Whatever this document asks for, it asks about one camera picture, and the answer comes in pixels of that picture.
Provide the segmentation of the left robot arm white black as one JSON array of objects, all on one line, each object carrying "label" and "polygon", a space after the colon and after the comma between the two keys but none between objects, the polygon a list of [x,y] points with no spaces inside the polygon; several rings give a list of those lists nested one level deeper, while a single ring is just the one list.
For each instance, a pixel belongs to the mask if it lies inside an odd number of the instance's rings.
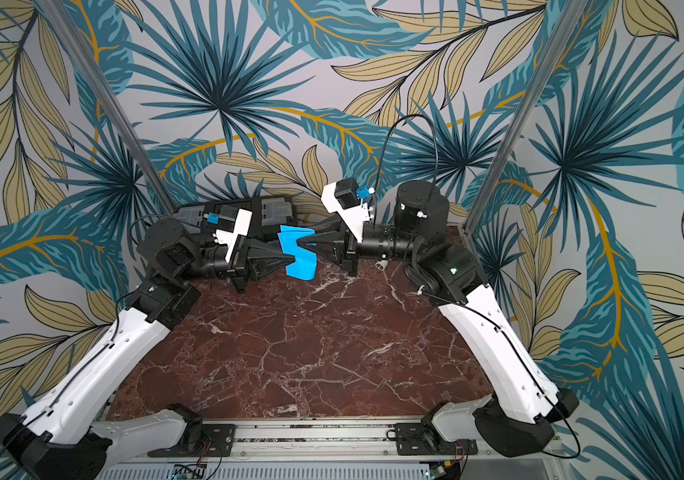
[{"label": "left robot arm white black", "polygon": [[138,420],[94,423],[101,408],[141,360],[187,317],[201,293],[199,278],[244,287],[294,262],[294,256],[249,234],[241,211],[228,228],[194,236],[182,221],[149,227],[137,250],[150,271],[116,307],[116,319],[95,346],[24,414],[0,417],[0,446],[34,479],[94,479],[144,454],[196,456],[210,445],[199,414],[173,404]]}]

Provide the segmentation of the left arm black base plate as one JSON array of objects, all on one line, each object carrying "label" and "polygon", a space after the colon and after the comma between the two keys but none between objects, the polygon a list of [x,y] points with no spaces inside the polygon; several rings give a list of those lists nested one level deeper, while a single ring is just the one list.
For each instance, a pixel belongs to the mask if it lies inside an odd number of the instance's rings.
[{"label": "left arm black base plate", "polygon": [[202,423],[188,428],[182,439],[163,452],[167,457],[229,457],[236,433],[235,424]]}]

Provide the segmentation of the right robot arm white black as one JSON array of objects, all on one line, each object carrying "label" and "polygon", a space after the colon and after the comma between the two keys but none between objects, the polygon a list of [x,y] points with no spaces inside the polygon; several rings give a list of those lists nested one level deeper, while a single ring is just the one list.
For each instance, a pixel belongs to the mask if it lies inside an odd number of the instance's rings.
[{"label": "right robot arm white black", "polygon": [[302,237],[316,253],[354,275],[362,259],[403,263],[417,292],[449,320],[479,362],[493,391],[476,401],[444,402],[422,421],[423,440],[442,444],[482,439],[514,458],[544,452],[579,401],[537,366],[497,302],[476,257],[447,233],[449,201],[427,181],[407,181],[396,193],[392,224],[375,222],[374,191],[347,178],[323,188],[330,216]]}]

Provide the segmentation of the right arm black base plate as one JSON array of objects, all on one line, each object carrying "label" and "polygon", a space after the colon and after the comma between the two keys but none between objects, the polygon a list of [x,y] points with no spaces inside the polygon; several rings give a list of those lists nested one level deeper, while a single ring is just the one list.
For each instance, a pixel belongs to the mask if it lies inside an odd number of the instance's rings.
[{"label": "right arm black base plate", "polygon": [[478,453],[475,440],[447,441],[432,427],[422,423],[396,423],[388,431],[386,438],[396,443],[400,456],[432,455],[464,458]]}]

